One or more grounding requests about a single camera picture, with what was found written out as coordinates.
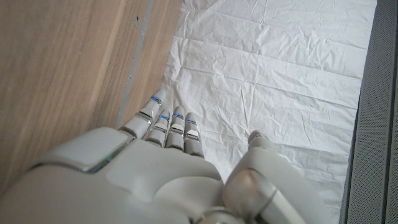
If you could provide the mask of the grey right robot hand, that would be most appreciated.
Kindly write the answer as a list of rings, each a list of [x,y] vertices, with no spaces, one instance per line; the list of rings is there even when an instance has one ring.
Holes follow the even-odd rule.
[[[227,180],[193,113],[165,91],[119,129],[88,131],[37,159],[1,196],[2,223],[330,223],[315,189],[253,131]]]

